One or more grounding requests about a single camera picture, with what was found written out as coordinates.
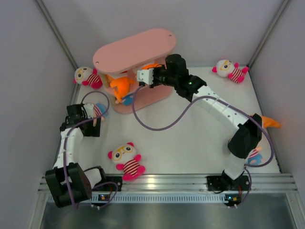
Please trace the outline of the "boy doll plush blue cap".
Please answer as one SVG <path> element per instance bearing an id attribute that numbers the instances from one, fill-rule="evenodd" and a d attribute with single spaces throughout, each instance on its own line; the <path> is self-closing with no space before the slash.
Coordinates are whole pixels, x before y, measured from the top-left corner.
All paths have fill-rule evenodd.
<path id="1" fill-rule="evenodd" d="M 95 104 L 95 113 L 96 113 L 96 117 L 101 116 L 100 117 L 101 122 L 103 122 L 105 117 L 108 115 L 108 113 L 106 112 L 106 106 L 102 103 Z"/>

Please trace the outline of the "small orange shark plush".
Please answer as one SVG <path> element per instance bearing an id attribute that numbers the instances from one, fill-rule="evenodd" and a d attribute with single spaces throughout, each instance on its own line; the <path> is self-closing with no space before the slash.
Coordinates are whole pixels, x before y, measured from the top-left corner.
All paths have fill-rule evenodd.
<path id="1" fill-rule="evenodd" d="M 157 66 L 158 66 L 158 64 L 155 64 L 155 63 L 147 64 L 147 65 L 142 67 L 142 70 L 148 70 L 148 69 L 151 69 L 151 68 L 155 68 Z"/>

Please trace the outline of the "large orange shark plush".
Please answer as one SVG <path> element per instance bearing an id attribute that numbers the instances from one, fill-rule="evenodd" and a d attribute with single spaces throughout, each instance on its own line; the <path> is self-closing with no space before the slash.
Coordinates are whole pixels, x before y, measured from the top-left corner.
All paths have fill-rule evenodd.
<path id="1" fill-rule="evenodd" d="M 281 128 L 282 127 L 282 125 L 278 121 L 276 121 L 270 117 L 262 115 L 261 119 L 262 119 L 262 127 L 264 129 L 269 128 L 269 127 L 270 128 Z"/>

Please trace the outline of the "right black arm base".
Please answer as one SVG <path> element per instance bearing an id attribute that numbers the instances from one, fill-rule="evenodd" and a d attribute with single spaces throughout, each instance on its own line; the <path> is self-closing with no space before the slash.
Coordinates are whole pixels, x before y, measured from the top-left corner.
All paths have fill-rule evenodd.
<path id="1" fill-rule="evenodd" d="M 225 194 L 225 205 L 228 208 L 238 208 L 238 206 L 248 197 L 252 188 L 252 179 L 248 175 L 241 175 L 236 180 L 232 180 L 226 174 L 208 176 L 208 190 L 215 194 L 222 194 L 226 191 L 235 191 L 236 194 Z"/>

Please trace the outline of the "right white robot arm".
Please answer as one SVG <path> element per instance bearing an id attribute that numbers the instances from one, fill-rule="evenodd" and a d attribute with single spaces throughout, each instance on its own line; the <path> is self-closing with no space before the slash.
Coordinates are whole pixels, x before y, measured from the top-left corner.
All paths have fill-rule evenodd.
<path id="1" fill-rule="evenodd" d="M 151 88 L 159 85 L 173 87 L 180 97 L 195 102 L 230 130 L 233 136 L 228 142 L 230 155 L 223 170 L 222 183 L 227 189 L 238 186 L 246 159 L 262 139 L 260 115 L 246 116 L 231 108 L 203 79 L 189 74 L 185 59 L 179 54 L 167 56 L 164 65 L 150 71 L 150 78 Z"/>

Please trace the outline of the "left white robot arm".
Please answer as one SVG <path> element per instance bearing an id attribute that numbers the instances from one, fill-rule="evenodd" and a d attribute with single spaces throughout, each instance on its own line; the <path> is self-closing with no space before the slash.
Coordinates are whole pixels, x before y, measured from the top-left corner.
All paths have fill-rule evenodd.
<path id="1" fill-rule="evenodd" d="M 61 146 L 55 164 L 46 171 L 45 179 L 57 207 L 88 200 L 92 190 L 104 190 L 108 179 L 100 166 L 82 169 L 80 147 L 85 137 L 99 137 L 101 122 L 108 107 L 102 103 L 80 103 L 67 107 L 67 116 L 60 126 Z"/>

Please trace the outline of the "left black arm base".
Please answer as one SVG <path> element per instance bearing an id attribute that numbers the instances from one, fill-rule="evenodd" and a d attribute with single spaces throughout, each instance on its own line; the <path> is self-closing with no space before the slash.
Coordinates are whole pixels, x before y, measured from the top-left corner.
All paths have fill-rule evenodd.
<path id="1" fill-rule="evenodd" d="M 108 176 L 105 180 L 97 183 L 93 191 L 109 191 L 108 195 L 100 194 L 98 197 L 98 203 L 92 203 L 91 206 L 95 206 L 98 210 L 109 206 L 115 199 L 118 192 L 122 190 L 122 176 Z"/>

